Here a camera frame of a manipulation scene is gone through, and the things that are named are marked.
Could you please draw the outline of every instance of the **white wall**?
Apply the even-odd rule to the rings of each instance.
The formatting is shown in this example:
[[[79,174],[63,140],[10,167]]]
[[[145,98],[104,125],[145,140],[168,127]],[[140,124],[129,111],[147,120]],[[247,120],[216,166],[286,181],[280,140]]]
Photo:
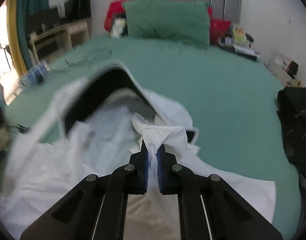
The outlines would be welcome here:
[[[112,0],[91,0],[93,35],[104,32]],[[50,0],[50,5],[63,0]],[[306,86],[306,8],[300,0],[243,0],[242,27],[253,36],[263,59],[279,51],[299,64],[297,77]]]

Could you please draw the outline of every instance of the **white garment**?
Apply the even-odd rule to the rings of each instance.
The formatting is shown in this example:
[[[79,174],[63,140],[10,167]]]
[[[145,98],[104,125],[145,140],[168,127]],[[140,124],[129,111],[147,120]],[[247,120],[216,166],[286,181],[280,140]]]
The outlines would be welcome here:
[[[15,239],[19,239],[27,226],[85,176],[91,173],[107,175],[128,163],[131,155],[128,149],[136,144],[140,136],[150,153],[149,191],[144,196],[129,196],[124,239],[179,239],[177,198],[162,196],[157,188],[156,151],[162,143],[176,154],[180,164],[196,174],[219,174],[272,222],[274,182],[220,171],[203,163],[197,156],[188,154],[185,151],[185,128],[192,128],[192,119],[188,114],[183,114],[186,111],[183,107],[165,107],[180,104],[155,93],[142,91],[150,104],[155,104],[154,110],[159,108],[159,116],[163,120],[167,121],[167,116],[172,118],[168,122],[170,126],[152,125],[154,117],[150,114],[151,109],[145,109],[147,106],[143,106],[136,98],[118,98],[101,106],[86,123],[76,122],[68,138],[53,145],[38,143],[62,117],[85,82],[79,80],[61,88],[31,132],[19,134],[12,145],[0,194],[0,219]],[[176,109],[179,114],[172,114],[172,109]],[[134,114],[138,110],[141,115],[147,114],[149,120]]]

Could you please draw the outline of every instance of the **green bed sheet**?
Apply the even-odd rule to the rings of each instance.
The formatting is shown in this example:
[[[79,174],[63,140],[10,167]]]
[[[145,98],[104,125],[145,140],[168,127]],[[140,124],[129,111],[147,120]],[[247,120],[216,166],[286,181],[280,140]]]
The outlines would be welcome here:
[[[203,161],[251,178],[274,180],[277,194],[273,225],[285,240],[291,238],[300,216],[298,175],[284,154],[274,104],[282,86],[263,64],[213,46],[203,50],[171,41],[102,35],[66,53],[50,68],[64,69],[64,59],[77,62],[96,48],[110,48],[111,59],[125,63],[142,87],[187,108],[194,126],[200,129],[196,144],[201,147]],[[89,76],[102,63],[52,74],[43,85],[24,90],[6,108],[10,122],[30,127],[59,87]],[[54,127],[43,141],[56,140],[57,129]]]

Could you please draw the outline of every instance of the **wooden desk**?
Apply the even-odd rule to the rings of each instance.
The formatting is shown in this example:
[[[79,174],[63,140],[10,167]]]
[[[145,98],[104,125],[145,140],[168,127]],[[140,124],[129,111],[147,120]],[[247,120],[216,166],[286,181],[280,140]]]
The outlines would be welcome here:
[[[32,45],[32,51],[36,62],[38,63],[42,60],[50,62],[52,59],[60,56],[63,52],[71,50],[75,45],[74,43],[83,44],[86,42],[89,39],[88,20],[90,19],[67,23],[48,30],[40,35],[37,35],[35,32],[31,33],[29,43]],[[52,44],[53,42],[57,43],[58,50],[44,58],[39,58],[38,50]]]

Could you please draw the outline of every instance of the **bolt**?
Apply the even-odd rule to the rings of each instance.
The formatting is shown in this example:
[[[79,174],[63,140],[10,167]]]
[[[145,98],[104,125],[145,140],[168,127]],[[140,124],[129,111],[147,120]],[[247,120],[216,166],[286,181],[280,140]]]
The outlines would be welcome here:
[[[212,181],[219,181],[221,179],[221,177],[217,174],[211,174],[209,177]]]
[[[97,176],[95,174],[90,174],[86,176],[86,180],[89,182],[95,181]]]
[[[173,165],[172,169],[173,169],[174,171],[180,171],[180,170],[182,169],[182,166],[179,165],[179,164],[175,164],[175,165]]]
[[[134,165],[133,164],[127,164],[127,165],[124,166],[124,169],[126,171],[132,171],[132,170],[134,170]]]

